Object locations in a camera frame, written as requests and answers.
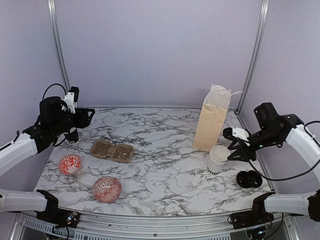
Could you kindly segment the white paper coffee cup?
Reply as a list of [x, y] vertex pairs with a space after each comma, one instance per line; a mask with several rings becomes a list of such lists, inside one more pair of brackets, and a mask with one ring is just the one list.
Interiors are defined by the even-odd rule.
[[213, 146], [207, 160], [208, 172], [212, 175], [218, 175], [228, 162], [230, 154], [230, 150], [223, 145]]

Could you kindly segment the black cup lid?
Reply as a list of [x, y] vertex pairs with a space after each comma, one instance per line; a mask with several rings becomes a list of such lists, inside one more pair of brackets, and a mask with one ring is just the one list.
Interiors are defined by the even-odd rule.
[[250, 188], [259, 188], [263, 183], [261, 175], [254, 170], [247, 172], [246, 179]]
[[251, 187], [247, 177], [248, 177], [247, 171], [240, 171], [236, 176], [237, 184], [243, 189], [248, 189]]

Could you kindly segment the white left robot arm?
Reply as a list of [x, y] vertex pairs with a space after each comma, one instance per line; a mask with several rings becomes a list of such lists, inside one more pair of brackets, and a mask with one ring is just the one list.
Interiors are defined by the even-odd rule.
[[[37, 155], [56, 143], [60, 135], [68, 141], [77, 142], [77, 129], [84, 129], [91, 124], [95, 110], [76, 107], [73, 99], [61, 99], [58, 96], [44, 98], [39, 103], [39, 116], [34, 125], [0, 148], [0, 174], [4, 175], [25, 159]], [[53, 223], [63, 219], [63, 211], [54, 203], [46, 191], [0, 190], [0, 211], [43, 212]]]

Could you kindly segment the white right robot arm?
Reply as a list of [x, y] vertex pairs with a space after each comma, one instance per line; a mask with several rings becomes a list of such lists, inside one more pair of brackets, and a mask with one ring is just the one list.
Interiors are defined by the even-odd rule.
[[[306, 174], [314, 172], [320, 176], [320, 143], [307, 124], [295, 114], [280, 115], [271, 102], [264, 102], [254, 109], [260, 131], [249, 133], [239, 127], [223, 130], [223, 137], [231, 141], [228, 146], [233, 152], [229, 161], [242, 161], [251, 164], [256, 160], [258, 150], [284, 143], [291, 146], [308, 164]], [[299, 194], [278, 194], [268, 192], [253, 200], [250, 210], [231, 214], [231, 224], [235, 229], [251, 227], [274, 220], [274, 213], [287, 213], [293, 216], [308, 216], [320, 220], [320, 192]]]

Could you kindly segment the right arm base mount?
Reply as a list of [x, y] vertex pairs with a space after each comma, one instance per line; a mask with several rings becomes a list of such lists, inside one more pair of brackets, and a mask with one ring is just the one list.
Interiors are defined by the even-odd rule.
[[234, 230], [253, 227], [265, 223], [272, 223], [274, 215], [265, 211], [256, 212], [251, 210], [236, 212], [231, 214], [227, 221], [233, 226]]

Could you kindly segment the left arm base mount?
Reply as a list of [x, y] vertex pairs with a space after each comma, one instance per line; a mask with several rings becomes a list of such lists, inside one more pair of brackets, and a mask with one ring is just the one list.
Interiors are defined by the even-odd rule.
[[76, 228], [80, 214], [77, 211], [54, 208], [36, 213], [36, 218], [62, 227]]

